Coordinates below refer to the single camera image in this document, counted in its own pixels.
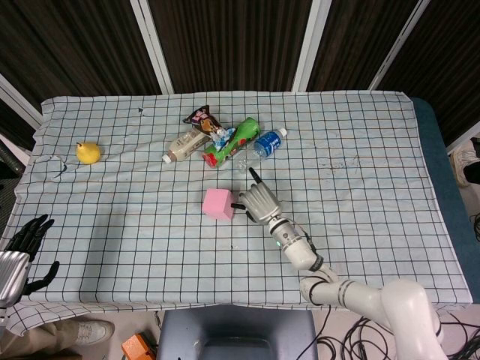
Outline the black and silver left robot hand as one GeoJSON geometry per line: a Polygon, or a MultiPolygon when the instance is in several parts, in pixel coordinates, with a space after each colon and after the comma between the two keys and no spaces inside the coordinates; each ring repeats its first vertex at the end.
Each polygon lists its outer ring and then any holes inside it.
{"type": "Polygon", "coordinates": [[[60,263],[54,261],[40,280],[29,282],[29,271],[48,229],[54,224],[43,214],[26,223],[1,251],[1,309],[13,307],[23,296],[47,287],[56,277],[60,263]]]}

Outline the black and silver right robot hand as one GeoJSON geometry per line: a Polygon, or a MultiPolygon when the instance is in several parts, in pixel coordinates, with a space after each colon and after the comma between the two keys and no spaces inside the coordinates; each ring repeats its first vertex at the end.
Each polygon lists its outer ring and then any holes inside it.
{"type": "Polygon", "coordinates": [[[249,167],[248,171],[255,183],[239,194],[239,201],[253,221],[258,224],[267,224],[272,218],[281,215],[281,204],[256,171],[252,167],[249,167]]]}

